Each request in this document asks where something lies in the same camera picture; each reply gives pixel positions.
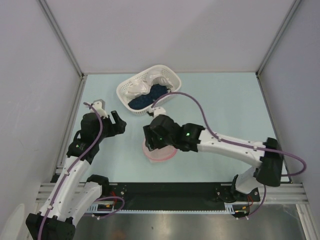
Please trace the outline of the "pink mesh laundry bag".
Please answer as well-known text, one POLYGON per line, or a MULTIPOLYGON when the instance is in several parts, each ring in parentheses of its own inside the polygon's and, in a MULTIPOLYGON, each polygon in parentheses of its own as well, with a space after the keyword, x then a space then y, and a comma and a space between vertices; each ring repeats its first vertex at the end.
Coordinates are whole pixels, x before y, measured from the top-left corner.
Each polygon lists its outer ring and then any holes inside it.
POLYGON ((142 143, 142 151, 151 163, 161 163, 173 158, 178 150, 173 146, 168 145, 161 149, 149 151, 146 147, 146 139, 144 139, 142 143))

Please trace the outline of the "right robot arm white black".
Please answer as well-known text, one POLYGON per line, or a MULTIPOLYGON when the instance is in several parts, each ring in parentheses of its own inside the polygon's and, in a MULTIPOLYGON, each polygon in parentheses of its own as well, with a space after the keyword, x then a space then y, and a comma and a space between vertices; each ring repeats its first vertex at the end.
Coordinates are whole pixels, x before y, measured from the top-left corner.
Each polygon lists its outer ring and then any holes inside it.
POLYGON ((151 123, 142 129, 145 146, 150 152, 170 146, 182 152, 218 154, 250 165, 247 171, 233 178, 229 192, 231 202, 246 199, 261 185, 281 185, 284 157, 279 152, 278 141, 274 138, 269 137, 265 142, 248 145, 240 139, 212 134, 202 125, 179 125, 163 114, 154 117, 151 123))

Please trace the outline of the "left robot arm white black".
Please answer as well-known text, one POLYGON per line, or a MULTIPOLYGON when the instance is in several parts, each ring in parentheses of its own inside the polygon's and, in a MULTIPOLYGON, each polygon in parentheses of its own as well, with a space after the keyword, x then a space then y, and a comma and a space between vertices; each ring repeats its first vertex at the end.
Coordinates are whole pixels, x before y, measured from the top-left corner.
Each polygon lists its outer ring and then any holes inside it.
POLYGON ((34 240, 71 240, 80 219, 97 200, 111 195, 109 179, 91 175, 79 194, 76 189, 105 139, 123 134, 127 123, 114 110, 100 116, 86 113, 69 145, 67 158, 55 186, 38 213, 30 213, 25 224, 34 240))

